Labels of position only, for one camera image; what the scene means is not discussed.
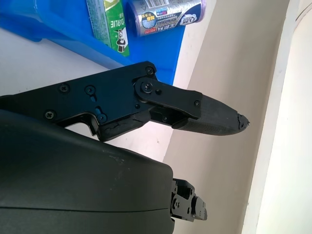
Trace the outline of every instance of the white surface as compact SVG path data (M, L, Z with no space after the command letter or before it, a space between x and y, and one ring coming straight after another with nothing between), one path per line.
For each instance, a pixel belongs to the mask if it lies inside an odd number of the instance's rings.
M265 114L261 141L253 174L252 186L248 199L248 206L245 214L245 220L242 230L243 234L256 233L261 201L267 177L271 151L273 147L278 109L283 90L288 55L290 51L293 32L295 29L295 19L297 17L298 6L299 0L291 0L286 14L286 19L277 53L276 65L273 74L268 107Z
M187 88L214 7L215 0L207 0L207 11L203 21L186 27L175 86ZM0 42L0 96L25 92L106 70L48 40L34 43L0 29ZM69 129L91 137L89 129L83 124L71 126ZM171 134L170 127L149 122L144 127L109 143L162 161Z
M174 131L164 162L195 187L208 210L205 222L177 220L177 234L241 233L288 4L216 3L188 88L238 110L251 125L233 136Z
M312 11L292 39L257 234L312 233L311 39Z

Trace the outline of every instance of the black metal bracket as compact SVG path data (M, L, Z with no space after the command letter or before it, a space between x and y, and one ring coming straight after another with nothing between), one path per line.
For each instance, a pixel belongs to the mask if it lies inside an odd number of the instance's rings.
M0 109L61 127L79 122L108 141L148 121L213 135L243 131L246 118L196 91L161 83L142 62L0 98Z
M172 181L172 217L193 222L194 219L207 220L206 203L195 194L195 188L187 181Z

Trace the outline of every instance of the green carton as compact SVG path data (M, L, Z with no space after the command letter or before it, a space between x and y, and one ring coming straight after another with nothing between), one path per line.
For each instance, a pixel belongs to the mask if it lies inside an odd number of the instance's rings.
M124 56L129 55L121 0L87 0L94 37Z

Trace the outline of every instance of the silver can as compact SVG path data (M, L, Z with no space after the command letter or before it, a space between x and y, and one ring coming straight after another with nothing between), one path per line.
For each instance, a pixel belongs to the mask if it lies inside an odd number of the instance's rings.
M133 0L126 9L129 26L138 36L200 22L205 10L206 0Z

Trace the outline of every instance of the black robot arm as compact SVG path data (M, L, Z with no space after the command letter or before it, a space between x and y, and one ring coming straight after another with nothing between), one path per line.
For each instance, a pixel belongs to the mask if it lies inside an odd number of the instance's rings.
M248 120L196 91L159 82L149 62L0 97L1 234L171 234L171 217L206 220L172 169L108 141L148 121L217 136Z
M152 63L119 69L0 98L0 109L66 127L83 122L100 141L148 121L217 136L236 134L248 120L196 91L161 83Z

